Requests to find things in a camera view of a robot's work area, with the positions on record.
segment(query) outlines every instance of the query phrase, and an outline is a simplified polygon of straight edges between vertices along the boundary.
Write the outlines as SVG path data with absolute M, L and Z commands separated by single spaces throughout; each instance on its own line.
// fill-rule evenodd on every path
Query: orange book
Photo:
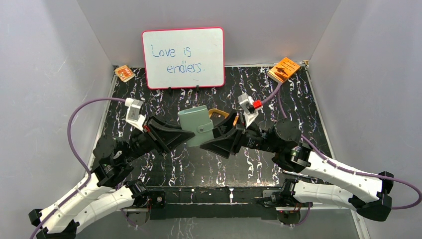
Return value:
M 135 77 L 135 74 L 133 71 L 129 68 L 128 65 L 120 66 L 119 68 L 114 70 L 116 72 L 116 75 L 119 76 L 121 81 L 126 82 L 133 77 Z
M 277 82 L 284 83 L 297 72 L 300 67 L 300 65 L 285 57 L 267 72 L 267 76 Z

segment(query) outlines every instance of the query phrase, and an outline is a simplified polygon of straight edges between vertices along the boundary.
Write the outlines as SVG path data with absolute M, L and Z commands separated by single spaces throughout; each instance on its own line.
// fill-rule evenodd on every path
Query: marble pattern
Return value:
M 226 67 L 225 85 L 216 88 L 149 90 L 144 68 L 133 68 L 136 78 L 124 83 L 117 80 L 113 97 L 135 98 L 145 101 L 143 115 L 156 113 L 178 123 L 177 112 L 206 105 L 229 112 L 237 108 L 237 96 L 247 92 L 253 99 L 263 100 L 276 88 L 277 83 L 267 77 L 268 67 Z M 311 92 L 306 69 L 302 67 L 281 87 L 283 107 L 291 120 L 297 120 L 303 134 L 322 152 L 330 156 L 327 140 Z M 133 127 L 124 120 L 126 107 L 111 102 L 103 133 L 128 138 Z M 280 119 L 277 98 L 264 105 L 263 114 L 256 122 L 269 128 Z M 272 161 L 272 154 L 242 148 L 229 159 L 186 144 L 165 156 L 154 152 L 132 162 L 135 168 L 127 180 L 142 179 L 147 186 L 278 186 L 285 175 Z

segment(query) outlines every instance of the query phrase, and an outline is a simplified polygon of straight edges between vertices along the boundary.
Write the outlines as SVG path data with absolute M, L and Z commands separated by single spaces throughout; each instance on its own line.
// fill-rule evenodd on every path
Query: green wallet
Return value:
M 214 125 L 208 115 L 206 106 L 179 111 L 177 115 L 179 116 L 182 129 L 195 133 L 195 137 L 186 142 L 189 147 L 199 146 L 202 143 L 214 139 L 212 133 Z

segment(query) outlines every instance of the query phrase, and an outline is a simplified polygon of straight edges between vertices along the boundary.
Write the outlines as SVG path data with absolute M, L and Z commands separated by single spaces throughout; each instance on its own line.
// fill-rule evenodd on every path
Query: robotic arm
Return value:
M 281 191 L 263 195 L 261 200 L 264 205 L 276 207 L 320 202 L 356 210 L 360 215 L 375 221 L 385 221 L 392 205 L 392 199 L 388 196 L 392 181 L 350 174 L 333 167 L 327 160 L 321 160 L 302 141 L 298 122 L 281 119 L 269 129 L 262 130 L 254 122 L 262 104 L 259 101 L 253 102 L 246 94 L 239 97 L 239 102 L 244 110 L 239 120 L 236 119 L 237 112 L 233 110 L 212 130 L 214 139 L 202 143 L 200 148 L 224 158 L 237 154 L 242 146 L 264 150 L 275 154 L 272 161 L 280 168 L 317 177 L 332 184 L 311 184 L 286 179 Z M 144 117 L 140 114 L 142 103 L 133 99 L 125 101 L 128 107 L 126 121 L 135 127 L 129 141 L 109 135 L 103 135 L 97 141 L 93 153 L 98 161 L 91 170 L 92 177 L 86 187 L 79 190 L 87 176 L 53 205 L 29 213 L 34 226 L 43 222 L 37 238 L 73 239 L 87 225 L 118 209 L 144 207 L 149 202 L 149 196 L 154 192 L 137 180 L 126 182 L 114 192 L 110 191 L 133 170 L 129 165 L 131 161 L 153 150 L 160 154 L 170 153 L 195 134 L 183 130 L 179 125 L 160 120 L 155 115 Z M 337 166 L 361 172 L 336 160 L 329 160 Z M 381 174 L 393 176 L 388 172 Z M 74 190 L 78 193 L 58 207 Z M 54 209 L 57 211 L 46 220 L 46 215 Z

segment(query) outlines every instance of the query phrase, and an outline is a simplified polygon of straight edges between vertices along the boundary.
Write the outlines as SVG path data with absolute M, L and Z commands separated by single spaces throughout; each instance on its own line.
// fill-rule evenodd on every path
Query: red whiteboard frame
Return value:
M 147 65 L 146 65 L 146 57 L 145 57 L 145 46 L 144 46 L 144 33 L 149 31 L 177 31 L 177 30 L 195 30 L 195 29 L 214 29 L 214 28 L 220 28 L 223 32 L 223 84 L 219 86 L 200 86 L 200 88 L 206 88 L 206 87 L 221 87 L 225 84 L 225 43 L 224 43 L 224 29 L 220 26 L 209 26 L 209 27 L 192 27 L 192 28 L 172 28 L 172 29 L 158 29 L 158 30 L 146 30 L 142 32 L 141 39 L 142 39 L 142 48 L 144 50 L 144 62 L 145 62 L 145 77 L 146 77 L 146 85 L 150 90 L 160 90 L 165 88 L 151 88 L 148 84 L 148 72 L 147 72 Z M 189 88 L 196 88 L 196 86 L 186 86 L 186 87 L 172 87 L 171 89 L 189 89 Z

